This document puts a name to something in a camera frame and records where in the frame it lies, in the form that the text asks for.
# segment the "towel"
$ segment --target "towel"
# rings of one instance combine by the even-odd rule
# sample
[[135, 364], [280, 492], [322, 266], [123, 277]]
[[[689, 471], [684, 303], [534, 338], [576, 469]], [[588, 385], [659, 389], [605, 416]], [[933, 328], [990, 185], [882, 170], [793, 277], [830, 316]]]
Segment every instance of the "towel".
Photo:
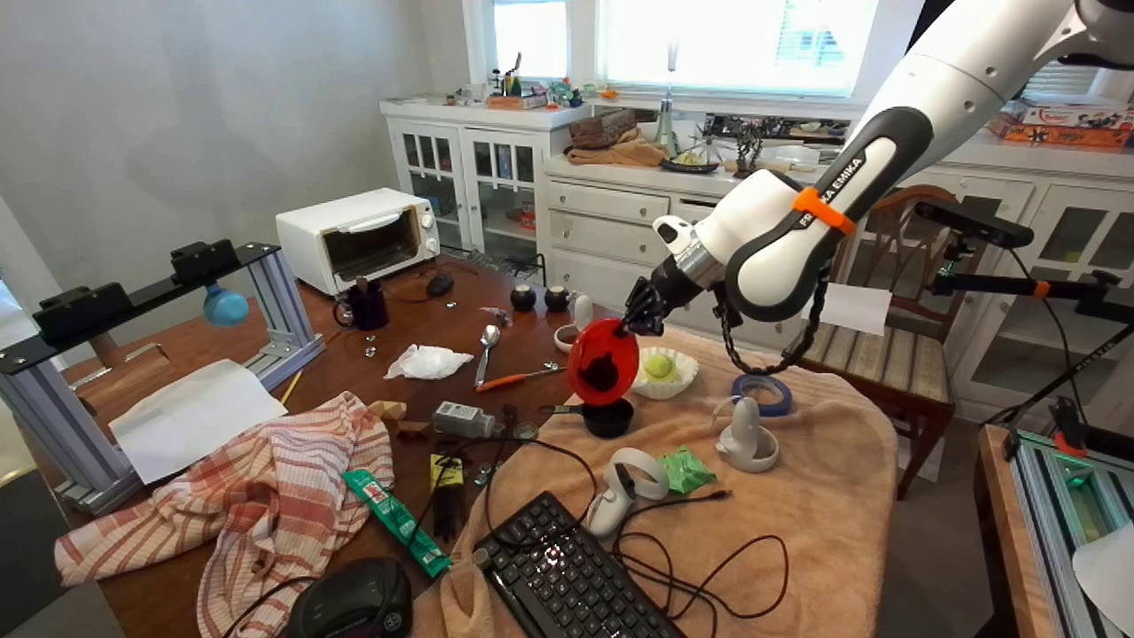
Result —
[[[356, 394], [240, 432], [146, 504], [66, 533], [53, 555], [64, 585], [83, 585], [217, 539], [195, 615], [198, 635], [221, 638], [263, 593], [319, 579], [364, 523], [344, 469], [393, 482], [391, 432]], [[276, 635], [296, 595], [302, 585], [280, 589], [235, 635]]]
[[[731, 500], [667, 508], [631, 523], [667, 541], [672, 572], [684, 582], [709, 579], [725, 552], [754, 534], [781, 534], [787, 541], [791, 582], [782, 604], [760, 621], [721, 613], [715, 635], [875, 635], [897, 489], [897, 436], [889, 419], [839, 377], [791, 368], [781, 380], [793, 389], [799, 410], [767, 422], [782, 443], [781, 469], [743, 474], [715, 457], [715, 436], [731, 422], [731, 410], [721, 410], [721, 405], [737, 377], [721, 341], [669, 328], [664, 341], [640, 342], [698, 357], [702, 377], [677, 400], [638, 400], [634, 426], [621, 440], [588, 436], [576, 416], [554, 416], [540, 429], [540, 440], [582, 453], [597, 471], [621, 446], [640, 446], [654, 457], [691, 449], [704, 462], [715, 489], [732, 492]], [[556, 492], [574, 513], [592, 500], [592, 482], [572, 457], [521, 446], [494, 479], [494, 523], [507, 522], [541, 489]], [[468, 527], [455, 541], [455, 572], [413, 600], [413, 635], [521, 635], [473, 565], [473, 547], [487, 533], [487, 495], [478, 495]], [[664, 555], [644, 541], [631, 541], [628, 552], [664, 567]], [[761, 541], [723, 567], [709, 589], [732, 609], [761, 609], [775, 600], [781, 574], [781, 547]], [[667, 600], [659, 585], [640, 582], [640, 589], [654, 604]], [[709, 609], [696, 604], [677, 628], [684, 635], [709, 635]]]

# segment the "paper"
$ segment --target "paper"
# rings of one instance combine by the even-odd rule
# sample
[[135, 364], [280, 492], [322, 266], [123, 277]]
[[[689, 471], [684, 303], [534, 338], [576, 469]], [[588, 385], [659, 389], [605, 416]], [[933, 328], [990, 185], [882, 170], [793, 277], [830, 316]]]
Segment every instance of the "paper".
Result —
[[445, 380], [455, 377], [473, 354], [450, 347], [411, 342], [391, 368], [386, 380]]
[[1134, 523], [1074, 549], [1074, 579], [1125, 635], [1134, 635]]
[[287, 416], [287, 407], [263, 389], [250, 368], [221, 357], [148, 394], [128, 416], [112, 419], [110, 429], [148, 487], [280, 416]]
[[819, 324], [882, 338], [889, 296], [892, 295], [887, 287], [830, 285]]

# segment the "black cable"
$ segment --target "black cable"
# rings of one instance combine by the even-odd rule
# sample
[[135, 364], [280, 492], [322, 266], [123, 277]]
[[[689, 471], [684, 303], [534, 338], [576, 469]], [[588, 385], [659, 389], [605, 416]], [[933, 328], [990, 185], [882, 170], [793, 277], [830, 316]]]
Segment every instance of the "black cable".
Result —
[[[647, 513], [647, 511], [659, 511], [659, 508], [677, 508], [677, 504], [704, 504], [704, 500], [721, 500], [723, 492], [709, 492], [709, 495], [698, 495], [698, 500], [664, 500], [664, 504], [647, 504], [640, 511], [634, 511], [631, 518], [638, 513]], [[669, 549], [654, 539], [654, 534], [644, 534], [644, 533], [623, 533], [628, 522], [621, 523], [617, 533], [617, 541], [612, 541], [612, 552], [631, 565], [631, 574], [638, 579], [647, 579], [647, 582], [659, 582], [667, 585], [667, 613], [669, 613], [669, 600], [672, 600], [672, 589], [689, 595], [689, 604], [680, 609], [672, 609], [669, 615], [680, 621], [696, 604], [704, 604], [712, 609], [712, 635], [715, 635], [715, 605], [725, 609], [732, 621], [754, 621], [754, 615], [767, 615], [771, 613], [782, 600], [787, 600], [787, 582], [791, 582], [791, 552], [787, 552], [787, 541], [781, 534], [752, 534], [747, 541], [742, 541], [731, 555], [723, 555], [698, 585], [696, 582], [684, 582], [672, 574], [672, 555]], [[664, 555], [667, 555], [667, 572], [644, 565], [644, 560], [634, 560], [621, 549], [623, 539], [644, 539], [652, 541]], [[782, 579], [781, 579], [781, 593], [769, 605], [761, 609], [732, 609], [723, 595], [715, 595], [709, 589], [712, 579], [721, 579], [721, 572], [725, 572], [742, 552], [747, 552], [752, 547], [760, 541], [775, 541], [781, 552], [782, 552]]]
[[[498, 457], [504, 457], [504, 443], [521, 443], [521, 446], [528, 443], [528, 446], [541, 446], [541, 449], [554, 449], [554, 453], [565, 453], [565, 457], [576, 462], [592, 479], [592, 500], [599, 495], [599, 474], [592, 471], [592, 465], [584, 457], [576, 457], [566, 446], [556, 446], [556, 443], [547, 443], [547, 440], [516, 440], [516, 436], [497, 436], [490, 443], [497, 443], [497, 457], [490, 465], [490, 482], [487, 482], [487, 523], [490, 523], [490, 534], [497, 534], [497, 523], [494, 523], [494, 482], [497, 482], [497, 469], [498, 469]], [[497, 534], [497, 541], [507, 547], [507, 549], [528, 552], [528, 549], [540, 549], [540, 541], [548, 541], [548, 539], [540, 539], [534, 547], [524, 547], [524, 541], [510, 541], [510, 539]]]
[[[1032, 269], [1025, 266], [1022, 251], [1014, 251], [1014, 248], [1011, 248], [1011, 256], [1014, 256], [1017, 269], [1035, 285], [1035, 277], [1032, 277]], [[1076, 416], [1087, 422], [1087, 407], [1083, 407], [1083, 396], [1081, 396], [1081, 389], [1076, 389], [1076, 372], [1074, 372], [1074, 363], [1071, 363], [1067, 325], [1062, 325], [1062, 319], [1061, 319], [1061, 311], [1052, 308], [1052, 301], [1049, 301], [1049, 296], [1040, 296], [1040, 301], [1043, 301], [1043, 308], [1047, 308], [1047, 311], [1052, 316], [1052, 324], [1057, 324], [1061, 347], [1062, 347], [1062, 372], [1067, 372], [1067, 385], [1071, 385], [1071, 394], [1074, 394]], [[984, 419], [983, 426], [1017, 419], [1017, 410], [1022, 410], [1022, 407], [1029, 407], [1029, 400], [1022, 400], [1022, 405], [1014, 405], [1014, 407], [997, 410], [997, 416], [991, 416], [991, 419]]]
[[721, 319], [721, 341], [723, 341], [723, 352], [731, 354], [731, 363], [743, 372], [743, 377], [775, 377], [799, 363], [804, 363], [804, 354], [810, 352], [814, 342], [814, 334], [819, 334], [819, 319], [822, 319], [822, 303], [825, 303], [825, 285], [830, 285], [830, 269], [819, 272], [814, 279], [814, 295], [810, 295], [810, 308], [809, 308], [809, 324], [804, 328], [791, 341], [791, 347], [781, 354], [775, 364], [747, 364], [737, 352], [737, 341], [732, 341], [732, 319], [731, 311], [721, 303], [715, 308], [715, 319]]
[[245, 615], [255, 613], [263, 604], [268, 604], [276, 593], [304, 585], [304, 582], [315, 582], [315, 579], [276, 582], [268, 593], [263, 593], [259, 600], [250, 600], [250, 605], [240, 609], [240, 615], [224, 630], [224, 638], [229, 638], [245, 625]]

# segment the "bottle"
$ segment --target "bottle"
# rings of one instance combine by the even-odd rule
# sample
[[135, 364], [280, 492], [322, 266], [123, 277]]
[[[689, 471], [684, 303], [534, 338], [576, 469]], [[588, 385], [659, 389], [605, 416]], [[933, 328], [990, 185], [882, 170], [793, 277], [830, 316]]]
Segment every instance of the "bottle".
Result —
[[450, 552], [435, 547], [435, 539], [413, 522], [411, 508], [386, 492], [372, 471], [346, 469], [344, 487], [402, 541], [402, 549], [411, 552], [426, 579], [450, 572]]
[[672, 105], [669, 105], [669, 98], [667, 98], [664, 110], [659, 110], [659, 123], [654, 123], [654, 130], [652, 130], [652, 143], [667, 149], [667, 159], [669, 159], [669, 155], [680, 155], [680, 143], [677, 143], [677, 130], [672, 130]]

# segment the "green bottle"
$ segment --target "green bottle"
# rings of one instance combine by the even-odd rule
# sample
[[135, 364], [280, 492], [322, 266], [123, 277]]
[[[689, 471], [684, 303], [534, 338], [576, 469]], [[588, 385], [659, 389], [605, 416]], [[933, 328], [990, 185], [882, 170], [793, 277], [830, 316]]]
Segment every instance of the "green bottle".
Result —
[[413, 522], [411, 508], [386, 492], [372, 471], [346, 469], [344, 487], [428, 579], [441, 579], [455, 567], [450, 552], [435, 547], [435, 539]]

